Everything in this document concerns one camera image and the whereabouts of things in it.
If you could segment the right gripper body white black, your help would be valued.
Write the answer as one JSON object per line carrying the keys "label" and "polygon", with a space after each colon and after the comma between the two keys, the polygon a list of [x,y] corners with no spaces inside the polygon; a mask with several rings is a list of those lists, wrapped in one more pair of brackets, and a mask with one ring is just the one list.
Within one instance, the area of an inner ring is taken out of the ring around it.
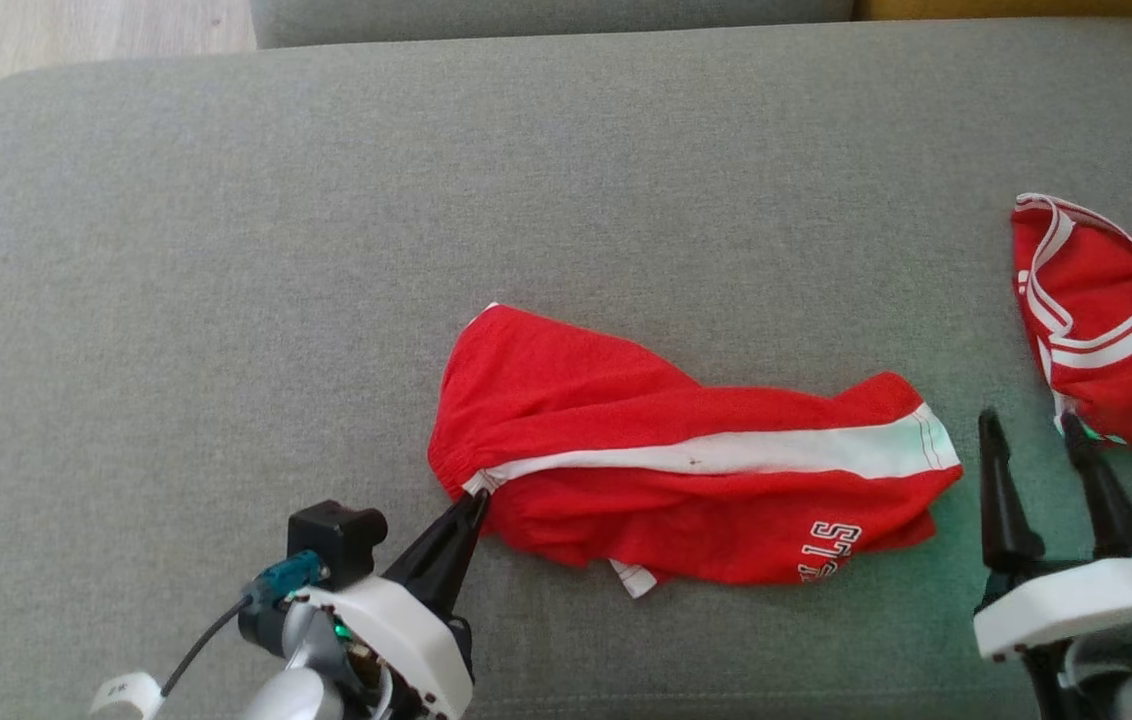
{"label": "right gripper body white black", "polygon": [[1034,720],[1132,720],[1132,559],[1027,580],[974,614],[974,637],[1022,662]]}

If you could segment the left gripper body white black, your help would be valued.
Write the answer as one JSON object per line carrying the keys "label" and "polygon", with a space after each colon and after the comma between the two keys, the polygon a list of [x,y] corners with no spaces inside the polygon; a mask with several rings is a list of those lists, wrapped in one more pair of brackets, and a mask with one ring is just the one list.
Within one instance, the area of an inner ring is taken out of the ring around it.
{"label": "left gripper body white black", "polygon": [[474,683],[455,635],[406,588],[387,578],[365,577],[342,589],[302,588],[295,609],[309,606],[351,629],[355,641],[397,671],[419,693],[432,720],[462,720]]}

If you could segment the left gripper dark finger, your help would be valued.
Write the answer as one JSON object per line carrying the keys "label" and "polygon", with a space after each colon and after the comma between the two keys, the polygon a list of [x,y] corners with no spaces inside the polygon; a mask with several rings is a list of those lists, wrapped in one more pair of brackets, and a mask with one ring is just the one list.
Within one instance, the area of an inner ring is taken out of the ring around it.
{"label": "left gripper dark finger", "polygon": [[383,571],[380,577],[405,588],[435,615],[451,618],[475,543],[482,534],[489,505],[487,489],[475,495],[464,492]]}

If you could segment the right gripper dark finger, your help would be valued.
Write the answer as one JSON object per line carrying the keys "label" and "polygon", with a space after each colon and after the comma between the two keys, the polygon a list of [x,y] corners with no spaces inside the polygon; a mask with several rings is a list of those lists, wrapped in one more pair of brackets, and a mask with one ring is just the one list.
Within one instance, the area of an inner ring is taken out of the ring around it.
{"label": "right gripper dark finger", "polygon": [[995,409],[978,418],[981,559],[988,571],[1023,573],[1043,556],[1010,471],[1010,446]]}
{"label": "right gripper dark finger", "polygon": [[1132,502],[1082,420],[1061,415],[1070,465],[1081,478],[1094,533],[1094,559],[1132,557]]}

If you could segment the red Bulls basketball jersey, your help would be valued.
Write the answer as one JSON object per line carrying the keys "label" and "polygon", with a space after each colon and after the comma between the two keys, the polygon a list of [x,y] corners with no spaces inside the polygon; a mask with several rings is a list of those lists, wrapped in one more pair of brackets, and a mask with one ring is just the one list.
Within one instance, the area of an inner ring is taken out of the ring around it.
{"label": "red Bulls basketball jersey", "polygon": [[1055,418],[1132,447],[1132,233],[1097,211],[1022,192],[1011,263],[1029,355]]}

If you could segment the red shorts with white stripe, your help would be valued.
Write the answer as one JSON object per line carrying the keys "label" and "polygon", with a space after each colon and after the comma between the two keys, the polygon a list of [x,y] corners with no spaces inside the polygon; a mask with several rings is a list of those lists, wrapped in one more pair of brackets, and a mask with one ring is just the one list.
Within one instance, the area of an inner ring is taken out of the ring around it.
{"label": "red shorts with white stripe", "polygon": [[822,582],[936,532],[954,443],[894,372],[837,395],[706,386],[638,343],[490,305],[460,333],[428,460],[488,532],[631,597],[693,578]]}

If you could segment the wide yellow sofa back cushion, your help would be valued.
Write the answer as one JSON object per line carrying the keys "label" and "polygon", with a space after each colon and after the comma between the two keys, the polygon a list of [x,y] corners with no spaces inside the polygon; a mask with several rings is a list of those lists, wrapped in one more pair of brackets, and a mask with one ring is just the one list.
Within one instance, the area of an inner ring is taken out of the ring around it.
{"label": "wide yellow sofa back cushion", "polygon": [[855,0],[858,20],[1132,18],[1132,0]]}

